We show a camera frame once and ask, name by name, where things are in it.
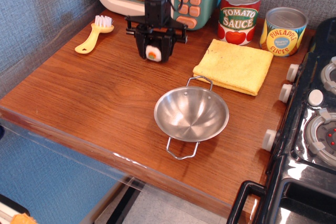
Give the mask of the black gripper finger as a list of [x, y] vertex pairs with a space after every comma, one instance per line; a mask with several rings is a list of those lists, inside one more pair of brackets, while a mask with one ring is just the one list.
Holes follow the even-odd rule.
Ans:
[[161, 37], [162, 62], [167, 62], [173, 53], [174, 45], [176, 43], [175, 35], [175, 31], [167, 31]]
[[150, 42], [150, 35], [151, 35], [152, 29], [150, 29], [148, 26], [137, 26], [135, 29], [135, 40], [138, 48], [139, 55], [146, 59], [146, 47]]

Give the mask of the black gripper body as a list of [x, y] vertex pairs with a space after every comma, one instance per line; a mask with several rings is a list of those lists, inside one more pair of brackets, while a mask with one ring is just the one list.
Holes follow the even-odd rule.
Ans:
[[127, 16], [126, 33], [139, 36], [145, 44], [158, 44], [163, 38], [172, 43], [187, 42], [187, 26], [171, 17], [171, 0], [144, 0], [143, 16]]

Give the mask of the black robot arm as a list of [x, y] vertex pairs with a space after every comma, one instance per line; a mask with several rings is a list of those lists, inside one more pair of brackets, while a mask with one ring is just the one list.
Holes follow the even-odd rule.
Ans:
[[144, 0], [143, 16], [126, 16], [127, 34], [136, 40], [143, 59], [167, 62], [175, 43], [187, 42], [187, 25], [174, 20], [171, 0]]

